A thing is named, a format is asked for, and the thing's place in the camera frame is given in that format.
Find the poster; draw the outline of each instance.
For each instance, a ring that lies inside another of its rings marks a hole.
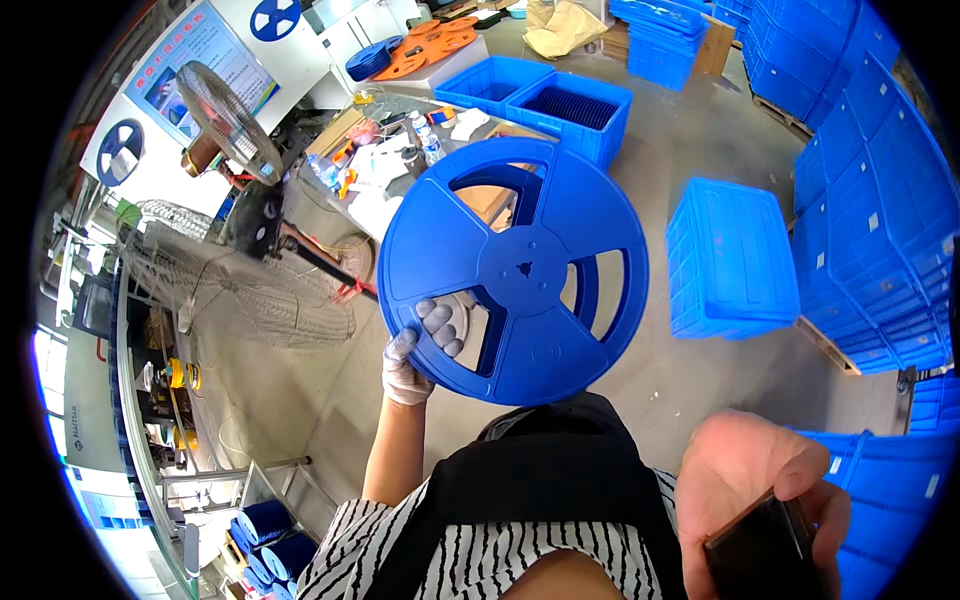
[[[199,3],[183,14],[124,90],[131,102],[183,146],[200,134],[177,90],[177,71],[191,60],[210,67],[253,114],[279,89],[213,7]]]

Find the gloved hand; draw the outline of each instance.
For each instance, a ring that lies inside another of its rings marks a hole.
[[[417,302],[416,309],[423,328],[447,356],[455,357],[464,349],[463,340],[457,339],[456,329],[448,323],[453,316],[453,308],[425,299]],[[417,339],[417,332],[408,327],[401,330],[383,349],[383,391],[400,404],[411,406],[425,402],[436,385],[407,360],[417,346]]]

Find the water bottle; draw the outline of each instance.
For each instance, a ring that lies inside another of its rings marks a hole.
[[[426,122],[426,117],[418,114],[413,119],[413,126],[414,131],[417,132],[417,135],[420,136],[420,139],[422,139],[424,145],[426,145],[425,141],[427,136],[433,134],[433,130],[430,129],[430,124]]]
[[[446,156],[446,152],[440,145],[440,138],[434,133],[430,133],[423,139],[423,153],[426,155],[426,163],[431,167]]]
[[[310,155],[306,158],[306,161],[310,164],[314,175],[317,176],[317,179],[319,179],[323,185],[333,191],[337,191],[340,187],[340,183],[337,181],[337,165],[333,164],[325,156],[319,155]]]

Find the mobile phone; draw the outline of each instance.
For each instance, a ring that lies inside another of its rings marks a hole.
[[[781,502],[769,490],[704,542],[717,594],[827,600],[829,589],[813,563],[815,535],[799,498]]]

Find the blue plastic reel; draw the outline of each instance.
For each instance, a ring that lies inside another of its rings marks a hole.
[[[250,33],[260,41],[277,41],[290,35],[298,20],[297,0],[263,0],[250,15]]]
[[[536,164],[543,177],[509,163]],[[498,185],[517,193],[513,226],[494,233],[454,192]],[[623,254],[623,291],[610,329],[590,333],[599,295],[596,254]],[[560,300],[577,271],[573,311]],[[462,394],[511,406],[562,400],[609,369],[634,337],[647,300],[647,246],[626,195],[606,173],[557,144],[522,137],[458,150],[410,187],[380,249],[380,310],[391,334],[420,331],[420,299],[470,291],[488,310],[476,372],[421,335],[411,362]]]
[[[129,127],[133,130],[126,139],[121,139],[120,137],[121,127]],[[106,187],[116,187],[120,185],[126,181],[132,173],[131,171],[131,173],[128,173],[124,178],[119,180],[113,175],[113,171],[109,167],[106,171],[104,170],[104,157],[106,157],[109,162],[124,148],[136,156],[137,160],[139,160],[143,154],[143,130],[141,130],[140,125],[132,119],[124,119],[111,127],[107,134],[104,135],[103,141],[100,142],[100,152],[97,153],[97,178],[100,180],[100,183]]]
[[[390,38],[378,41],[365,48],[361,48],[344,64],[347,74],[355,82],[362,82],[373,77],[390,66]]]

